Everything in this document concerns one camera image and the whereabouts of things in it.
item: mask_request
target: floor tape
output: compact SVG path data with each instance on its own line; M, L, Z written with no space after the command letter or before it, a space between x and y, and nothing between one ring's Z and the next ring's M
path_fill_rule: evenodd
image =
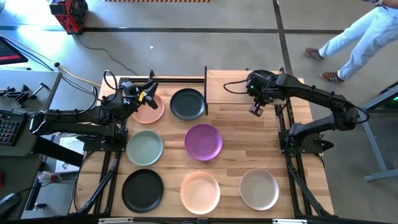
M187 2L187 3L208 3L211 0L103 0L107 2Z

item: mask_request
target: concrete floor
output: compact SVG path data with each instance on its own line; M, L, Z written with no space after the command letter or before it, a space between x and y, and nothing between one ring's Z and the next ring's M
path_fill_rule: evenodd
M87 27L277 28L272 0L213 0L209 4L87 2L91 11ZM285 29L344 29L373 8L361 1L345 0L279 0L279 3ZM45 1L38 5L44 11L42 18L51 18ZM29 13L7 11L7 7L0 13L0 26L21 24L52 26L57 23L33 18ZM106 53L85 49L76 37L63 32L39 31L37 26L21 26L18 30L4 32L59 61L75 75L93 82L101 83L106 69L116 75L131 75L111 61ZM382 49L351 80L340 85L322 81L318 74L338 70L349 59L354 44L322 63L306 58L302 50L306 46L320 47L331 37L286 35L292 71L296 77L304 78L306 84L343 94L358 105L397 81L395 64L398 42ZM225 70L246 67L275 70L284 66L278 34L85 32L80 38L90 47L108 49L113 57L140 75L147 75L151 69L157 75L203 75L205 65L210 69ZM33 63L19 66L43 69ZM87 83L79 84L91 88ZM90 96L76 93L62 83L52 108L82 109L91 101ZM330 113L320 106L311 107L314 119ZM371 124L377 128L376 134L387 136L394 133L394 123L379 122L379 118L373 118ZM350 132L329 131L325 134L325 139L335 143L335 147L324 156L335 213L344 218L397 223L398 178L367 182L363 177L379 169L362 126ZM386 139L392 142L395 136ZM396 150L385 142L381 146L386 162L391 168L397 168L396 161L388 160L398 158ZM49 186L41 191L39 200L48 203L51 210L25 213L24 217L65 214L69 207L69 195L68 185ZM57 203L53 202L54 197L57 197Z

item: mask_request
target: pink plate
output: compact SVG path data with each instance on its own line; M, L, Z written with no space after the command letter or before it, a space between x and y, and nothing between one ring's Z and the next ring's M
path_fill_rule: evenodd
M197 215L211 212L220 201L217 180L205 172L189 175L181 185L181 201L185 208Z
M145 104L138 109L138 112L132 114L132 117L142 124L151 124L157 121L164 112L164 102L158 95L155 95L154 99L158 106L156 110Z

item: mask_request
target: black keyboard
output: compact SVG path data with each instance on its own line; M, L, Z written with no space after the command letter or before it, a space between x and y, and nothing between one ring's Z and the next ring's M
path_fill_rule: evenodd
M26 113L0 110L0 145L15 146L26 119Z

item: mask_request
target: white pants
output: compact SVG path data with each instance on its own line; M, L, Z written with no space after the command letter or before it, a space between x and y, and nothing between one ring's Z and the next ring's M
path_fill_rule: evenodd
M319 54L328 58L359 38L361 40L352 51L349 62L338 71L338 76L343 80L357 73L379 49L398 39L398 9L373 9L327 42Z

